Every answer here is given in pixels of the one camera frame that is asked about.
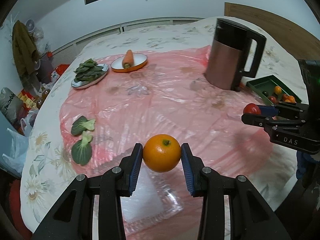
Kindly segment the red apple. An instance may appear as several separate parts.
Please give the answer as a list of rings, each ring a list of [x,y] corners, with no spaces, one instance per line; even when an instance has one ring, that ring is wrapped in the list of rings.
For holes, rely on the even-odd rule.
[[[287,94],[283,94],[282,95],[282,100],[285,101],[285,100],[288,100],[289,99],[289,96]]]
[[[254,104],[254,103],[249,103],[244,107],[243,113],[244,114],[261,115],[261,110],[258,107],[258,105]]]
[[[269,96],[268,100],[270,100],[273,104],[277,104],[277,98],[274,96]]]

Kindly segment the small orange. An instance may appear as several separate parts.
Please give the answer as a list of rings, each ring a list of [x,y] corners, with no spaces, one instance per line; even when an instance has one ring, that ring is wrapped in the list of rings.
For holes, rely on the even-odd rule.
[[[273,92],[274,94],[280,95],[282,93],[282,88],[279,86],[275,86]]]

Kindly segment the lone orange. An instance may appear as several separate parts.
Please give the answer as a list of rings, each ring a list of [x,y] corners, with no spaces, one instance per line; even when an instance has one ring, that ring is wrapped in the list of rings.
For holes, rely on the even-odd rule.
[[[151,137],[143,147],[143,160],[152,171],[169,172],[181,158],[181,146],[172,136],[158,134]]]

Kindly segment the bok choy leaf lower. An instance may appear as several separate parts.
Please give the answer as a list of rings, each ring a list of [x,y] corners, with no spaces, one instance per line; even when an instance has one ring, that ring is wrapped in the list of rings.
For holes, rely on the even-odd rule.
[[[76,164],[85,166],[90,161],[92,157],[92,139],[93,135],[84,131],[81,135],[81,139],[72,146],[71,155]]]

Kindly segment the clear glass square dish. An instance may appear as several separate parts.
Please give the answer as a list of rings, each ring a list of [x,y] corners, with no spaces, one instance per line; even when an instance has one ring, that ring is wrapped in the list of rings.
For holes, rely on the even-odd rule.
[[[127,238],[183,210],[180,197],[165,181],[164,174],[151,171],[144,163],[132,196],[121,197],[120,201]]]

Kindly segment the black copper electric kettle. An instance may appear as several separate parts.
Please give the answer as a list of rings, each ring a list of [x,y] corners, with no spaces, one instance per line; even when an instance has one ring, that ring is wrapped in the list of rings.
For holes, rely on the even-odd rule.
[[[252,41],[257,46],[251,67],[245,71]],[[243,77],[256,76],[265,44],[264,35],[238,22],[218,18],[204,77],[215,87],[238,91]]]

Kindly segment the clear plastic bag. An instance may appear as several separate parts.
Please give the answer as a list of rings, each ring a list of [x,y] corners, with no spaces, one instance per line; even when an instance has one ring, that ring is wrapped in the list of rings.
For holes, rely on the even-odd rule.
[[[11,136],[11,146],[9,153],[3,153],[2,157],[11,169],[15,170],[21,176],[27,155],[29,138],[10,128],[7,128],[7,133]]]

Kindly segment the bok choy leaf upper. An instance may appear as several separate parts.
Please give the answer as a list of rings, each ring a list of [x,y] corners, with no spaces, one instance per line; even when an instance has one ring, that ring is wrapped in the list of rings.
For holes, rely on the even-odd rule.
[[[78,136],[84,131],[94,131],[95,119],[88,120],[85,116],[80,116],[73,122],[71,127],[71,135]]]

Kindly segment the pink plastic sheet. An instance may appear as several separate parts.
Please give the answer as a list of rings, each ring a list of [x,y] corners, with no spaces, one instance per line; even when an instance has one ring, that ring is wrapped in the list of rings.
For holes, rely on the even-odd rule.
[[[60,130],[67,152],[78,138],[73,122],[95,119],[92,157],[74,164],[77,173],[103,174],[130,154],[136,143],[167,134],[188,143],[192,153],[220,174],[250,175],[267,161],[273,147],[267,134],[241,122],[243,108],[254,101],[245,91],[212,86],[204,78],[210,48],[148,52],[148,64],[131,73],[111,72],[88,89],[71,89],[60,109]],[[171,239],[200,222],[202,199],[187,191],[181,165],[164,174],[183,210],[128,239]]]

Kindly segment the grey plate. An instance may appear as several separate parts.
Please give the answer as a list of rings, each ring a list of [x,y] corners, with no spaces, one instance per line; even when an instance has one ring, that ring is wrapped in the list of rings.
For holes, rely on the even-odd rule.
[[[74,71],[76,76],[71,82],[71,86],[76,89],[83,89],[95,85],[102,80],[109,71],[108,64],[81,63]]]

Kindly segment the orange rimmed white plate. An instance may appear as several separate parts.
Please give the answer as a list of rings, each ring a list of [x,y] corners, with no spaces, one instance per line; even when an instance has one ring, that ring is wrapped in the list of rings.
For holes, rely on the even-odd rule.
[[[116,73],[129,73],[137,71],[148,62],[148,57],[142,53],[131,53],[115,59],[111,63],[111,69]]]

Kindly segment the pile of green leaves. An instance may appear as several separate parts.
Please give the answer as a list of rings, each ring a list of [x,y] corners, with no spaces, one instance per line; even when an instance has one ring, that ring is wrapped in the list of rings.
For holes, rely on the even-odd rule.
[[[74,72],[76,74],[75,82],[92,82],[105,74],[103,66],[99,66],[93,59],[87,59],[79,64],[79,67]]]

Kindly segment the purple bin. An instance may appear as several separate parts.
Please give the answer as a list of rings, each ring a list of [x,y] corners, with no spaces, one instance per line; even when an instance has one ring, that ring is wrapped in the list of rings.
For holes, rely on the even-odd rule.
[[[37,70],[37,78],[41,83],[50,83],[51,82],[51,74],[54,70],[52,66],[52,59],[44,54],[43,57],[40,58],[40,67]]]

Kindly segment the orange carrot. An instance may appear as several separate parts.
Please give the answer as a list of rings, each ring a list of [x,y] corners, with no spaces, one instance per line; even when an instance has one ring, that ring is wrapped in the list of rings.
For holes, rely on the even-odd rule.
[[[131,68],[134,65],[134,58],[132,50],[128,50],[122,60],[122,66],[124,69]]]

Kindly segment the olive green hanging coat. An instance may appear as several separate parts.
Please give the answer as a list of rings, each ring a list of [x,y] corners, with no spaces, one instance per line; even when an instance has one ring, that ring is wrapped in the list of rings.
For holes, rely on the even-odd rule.
[[[20,21],[15,22],[12,30],[12,54],[19,77],[35,72],[40,55],[34,39]]]

